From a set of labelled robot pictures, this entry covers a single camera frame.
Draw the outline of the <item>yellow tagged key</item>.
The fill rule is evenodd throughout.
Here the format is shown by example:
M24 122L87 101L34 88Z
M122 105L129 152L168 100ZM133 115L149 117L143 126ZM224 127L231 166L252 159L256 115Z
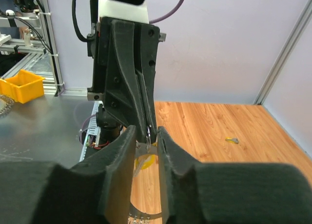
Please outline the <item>yellow tagged key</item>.
M155 162L157 154L157 143L148 146L145 143L136 143L135 168L133 177L136 177L141 170L151 166Z

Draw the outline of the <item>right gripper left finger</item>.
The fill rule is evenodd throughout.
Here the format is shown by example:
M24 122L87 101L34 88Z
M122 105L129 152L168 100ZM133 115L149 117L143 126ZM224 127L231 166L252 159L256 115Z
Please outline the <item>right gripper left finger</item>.
M52 162L2 162L1 223L126 223L135 149L136 128L131 125L70 169Z

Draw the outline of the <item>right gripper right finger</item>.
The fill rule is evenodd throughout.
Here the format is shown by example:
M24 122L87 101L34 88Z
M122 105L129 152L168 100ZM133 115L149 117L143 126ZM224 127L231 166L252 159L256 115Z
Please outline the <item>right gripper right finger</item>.
M158 128L165 224L309 224L312 188L288 163L202 163Z

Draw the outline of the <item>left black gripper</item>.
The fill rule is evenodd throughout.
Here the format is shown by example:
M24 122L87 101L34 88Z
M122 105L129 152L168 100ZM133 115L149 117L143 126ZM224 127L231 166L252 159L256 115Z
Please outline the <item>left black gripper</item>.
M103 108L124 127L136 127L140 143L156 141L154 104L156 57L160 29L152 24L103 17L93 55L89 88Z

